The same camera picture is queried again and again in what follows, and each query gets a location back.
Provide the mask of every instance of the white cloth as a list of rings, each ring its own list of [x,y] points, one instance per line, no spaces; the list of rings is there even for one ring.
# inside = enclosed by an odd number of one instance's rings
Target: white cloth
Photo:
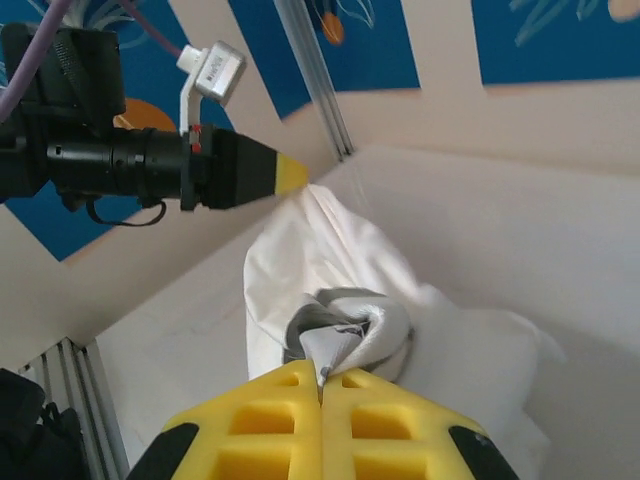
[[[504,454],[522,480],[537,478],[548,442],[522,409],[538,361],[562,353],[531,322],[505,311],[461,309],[420,284],[375,225],[315,185],[273,213],[247,253],[244,281],[251,378],[282,365],[287,328],[304,294],[347,287],[386,295],[405,308],[415,329],[408,361],[394,367],[406,363],[398,384],[474,418],[496,444],[508,443]],[[513,444],[518,439],[522,445]]]

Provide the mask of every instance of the orange circle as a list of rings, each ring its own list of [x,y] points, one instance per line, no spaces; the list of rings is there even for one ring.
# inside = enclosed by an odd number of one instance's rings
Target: orange circle
[[[155,105],[135,98],[127,98],[126,104],[127,111],[118,115],[113,121],[116,127],[130,130],[152,127],[164,132],[177,130],[169,115]]]
[[[344,26],[331,12],[326,12],[322,18],[322,31],[331,45],[340,45],[344,42]]]

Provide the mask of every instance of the blue poster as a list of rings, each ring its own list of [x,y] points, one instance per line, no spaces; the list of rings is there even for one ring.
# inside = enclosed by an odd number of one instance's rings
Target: blue poster
[[[637,0],[473,0],[484,85],[640,76]]]
[[[400,0],[304,0],[338,92],[418,89]],[[272,0],[229,0],[280,118],[309,93]]]
[[[71,26],[112,30],[118,33],[122,72],[127,95],[127,113],[117,118],[134,128],[156,127],[176,130],[179,123],[179,95],[186,74],[175,66],[176,59],[148,38],[114,0],[74,2],[65,18]],[[174,45],[182,48],[186,36],[167,0],[142,0],[138,8]],[[46,0],[0,2],[0,22],[39,22]],[[0,63],[0,86],[6,84]],[[203,123],[231,128],[224,110],[211,101],[202,104]],[[58,259],[63,260],[106,233],[110,227],[94,223],[86,211],[67,211],[48,183],[34,198],[6,202],[13,214]],[[140,207],[133,198],[103,198],[96,203],[99,214],[109,220],[125,220]]]

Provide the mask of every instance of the purple cable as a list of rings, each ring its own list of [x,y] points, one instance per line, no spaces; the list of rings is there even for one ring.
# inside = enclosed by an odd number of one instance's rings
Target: purple cable
[[[72,0],[51,3],[7,88],[0,96],[0,123],[9,118],[42,64]]]
[[[149,20],[131,3],[130,0],[118,0],[118,3],[125,12],[131,15],[136,22],[140,24],[142,29],[149,34],[158,44],[164,48],[167,52],[176,58],[179,58],[182,54],[182,50],[171,43],[160,31],[154,27]]]

